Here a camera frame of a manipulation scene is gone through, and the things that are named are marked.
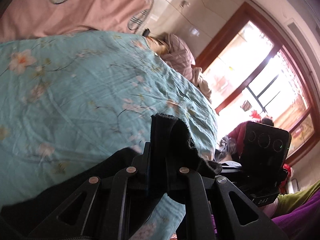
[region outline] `red clothing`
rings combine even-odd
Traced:
[[[257,121],[252,120],[252,121],[242,122],[236,128],[234,128],[232,132],[230,132],[228,134],[229,138],[233,138],[236,140],[237,153],[238,153],[239,157],[241,156],[243,148],[244,148],[243,140],[244,140],[245,128],[247,126],[247,122],[261,122],[261,121],[260,120],[257,120]]]

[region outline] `floral pattern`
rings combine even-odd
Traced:
[[[180,117],[216,145],[207,99],[132,34],[90,31],[0,44],[0,207],[150,141],[151,115]],[[167,195],[134,239],[169,239],[184,206]]]

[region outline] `wooden window frame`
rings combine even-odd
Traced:
[[[247,2],[244,2],[241,7],[234,13],[228,22],[222,27],[217,35],[211,40],[207,47],[201,52],[196,59],[196,67],[201,67],[205,71],[209,65],[218,57],[218,55],[225,49],[225,47],[232,41],[232,39],[239,33],[239,31],[251,21],[255,24],[274,44],[267,57],[259,64],[259,66],[239,85],[234,92],[232,92],[217,108],[217,114],[229,105],[236,97],[248,86],[264,69],[269,60],[273,58],[281,49],[287,60],[297,75],[301,85],[302,91],[308,102],[308,109],[303,116],[290,128],[289,132],[292,133],[310,114],[314,133],[313,135],[298,149],[291,154],[286,163],[294,165],[304,155],[306,155],[320,140],[320,113],[316,104],[316,98],[311,88],[311,84],[307,77],[307,73],[302,68],[302,64],[298,57],[293,52],[293,49],[286,41],[286,39],[279,33],[279,31],[256,9],[254,9]]]

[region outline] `bed sheet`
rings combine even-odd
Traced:
[[[214,110],[138,35],[89,31],[0,44],[0,90],[0,207],[124,147],[142,153],[157,112],[180,117],[200,153],[213,156]],[[184,213],[164,195],[140,234],[168,239]]]

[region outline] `black object on bed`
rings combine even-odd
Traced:
[[[198,155],[182,120],[153,115],[150,138],[143,155],[137,156],[130,149],[118,151],[33,200],[3,208],[2,216],[32,239],[128,239],[167,193],[186,205],[178,239],[216,239],[208,200],[219,239],[287,239],[227,178],[216,176],[221,171],[220,164]],[[0,229],[7,237],[4,239],[24,239],[5,226]]]

